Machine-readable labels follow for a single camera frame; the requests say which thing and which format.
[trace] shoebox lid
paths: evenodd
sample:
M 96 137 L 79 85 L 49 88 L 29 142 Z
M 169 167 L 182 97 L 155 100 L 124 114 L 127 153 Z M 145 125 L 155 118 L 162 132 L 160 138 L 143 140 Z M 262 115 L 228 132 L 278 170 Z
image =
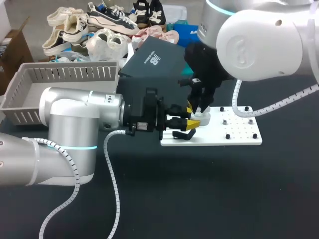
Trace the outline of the shoebox lid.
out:
M 20 29 L 12 29 L 6 36 L 11 38 L 2 57 L 0 57 L 0 95 L 3 95 L 6 88 L 16 73 L 20 65 L 25 62 L 33 62 L 33 58 L 25 37 L 23 28 L 28 22 L 29 17 L 21 25 Z
M 179 33 L 179 46 L 187 47 L 189 43 L 199 41 L 196 25 L 174 24 L 173 30 Z
M 119 72 L 120 76 L 180 76 L 186 66 L 185 49 L 149 36 Z

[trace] label sticker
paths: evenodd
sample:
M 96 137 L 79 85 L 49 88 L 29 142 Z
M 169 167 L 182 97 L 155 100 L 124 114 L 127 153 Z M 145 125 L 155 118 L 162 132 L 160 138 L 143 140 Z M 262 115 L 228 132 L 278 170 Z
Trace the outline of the label sticker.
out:
M 148 123 L 138 122 L 138 129 L 139 130 L 148 130 Z

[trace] mounting plate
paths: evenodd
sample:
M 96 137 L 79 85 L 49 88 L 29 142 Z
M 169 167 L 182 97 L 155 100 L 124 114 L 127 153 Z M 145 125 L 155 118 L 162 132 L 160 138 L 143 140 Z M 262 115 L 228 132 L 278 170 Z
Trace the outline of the mounting plate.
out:
M 163 132 L 162 146 L 232 146 L 232 145 L 260 145 L 262 138 L 255 118 L 240 118 L 235 115 L 231 107 L 211 107 L 211 119 L 209 125 L 200 126 L 190 141 L 173 139 L 174 129 L 167 129 Z

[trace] bolt hole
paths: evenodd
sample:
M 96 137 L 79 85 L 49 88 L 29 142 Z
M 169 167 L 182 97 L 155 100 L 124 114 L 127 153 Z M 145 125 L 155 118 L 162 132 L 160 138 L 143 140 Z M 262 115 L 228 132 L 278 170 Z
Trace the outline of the bolt hole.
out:
M 104 128 L 111 128 L 111 126 L 108 123 L 105 123 L 103 126 Z
M 278 21 L 276 21 L 276 23 L 275 23 L 276 26 L 281 26 L 281 24 L 283 24 L 283 21 L 281 21 L 281 20 L 278 20 Z

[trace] sneaker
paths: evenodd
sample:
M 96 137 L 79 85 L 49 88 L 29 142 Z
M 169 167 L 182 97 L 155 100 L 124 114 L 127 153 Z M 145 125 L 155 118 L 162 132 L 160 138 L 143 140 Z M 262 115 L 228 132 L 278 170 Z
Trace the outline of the sneaker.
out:
M 88 27 L 89 27 L 89 32 L 97 32 L 98 30 L 103 29 L 100 26 L 96 26 L 94 24 L 89 24 L 89 23 L 88 23 Z
M 177 44 L 179 40 L 179 33 L 175 30 L 162 32 L 161 35 L 153 35 L 153 36 L 173 44 Z
M 150 4 L 146 0 L 138 0 L 133 3 L 135 9 L 135 16 L 137 17 L 137 25 L 139 29 L 146 28 L 149 26 L 149 9 Z
M 86 44 L 88 43 L 90 36 L 84 36 L 80 40 L 71 43 L 71 50 L 82 54 L 83 56 L 88 56 L 88 49 Z
M 50 38 L 42 45 L 46 56 L 53 56 L 70 47 L 70 43 L 63 40 L 63 30 L 53 29 Z
M 152 14 L 150 17 L 150 25 L 159 25 L 163 31 L 166 32 L 166 18 L 160 0 L 152 0 L 150 11 Z
M 59 7 L 54 13 L 47 17 L 49 26 L 63 25 L 66 18 L 73 14 L 83 14 L 82 9 L 74 9 L 72 7 Z
M 110 9 L 113 9 L 113 10 L 118 9 L 120 16 L 127 16 L 133 22 L 136 22 L 136 20 L 137 20 L 137 18 L 136 18 L 134 13 L 125 12 L 124 11 L 124 7 L 122 7 L 122 6 L 117 6 L 117 5 L 110 6 L 110 2 L 109 1 L 104 1 L 104 0 L 102 0 L 102 4 L 103 4 L 103 6 L 105 8 L 110 8 Z
M 130 43 L 131 39 L 128 36 L 116 33 L 113 35 L 113 37 L 108 42 L 108 45 L 111 49 L 116 50 L 122 48 L 124 43 Z
M 74 14 L 69 16 L 64 23 L 63 39 L 75 42 L 81 39 L 82 35 L 89 32 L 87 14 Z
M 101 39 L 105 42 L 109 42 L 112 39 L 113 35 L 114 32 L 112 32 L 110 29 L 103 28 L 97 31 L 94 36 L 88 40 L 86 48 L 88 49 L 88 51 L 93 52 L 97 40 Z
M 139 28 L 137 24 L 128 17 L 120 16 L 119 13 L 118 9 L 111 8 L 105 8 L 105 11 L 101 12 L 92 2 L 88 3 L 89 24 L 108 28 L 125 35 L 135 35 L 138 33 Z
M 140 48 L 149 36 L 154 36 L 156 33 L 162 33 L 160 26 L 151 26 L 140 30 L 135 36 L 132 37 L 132 46 L 134 49 Z

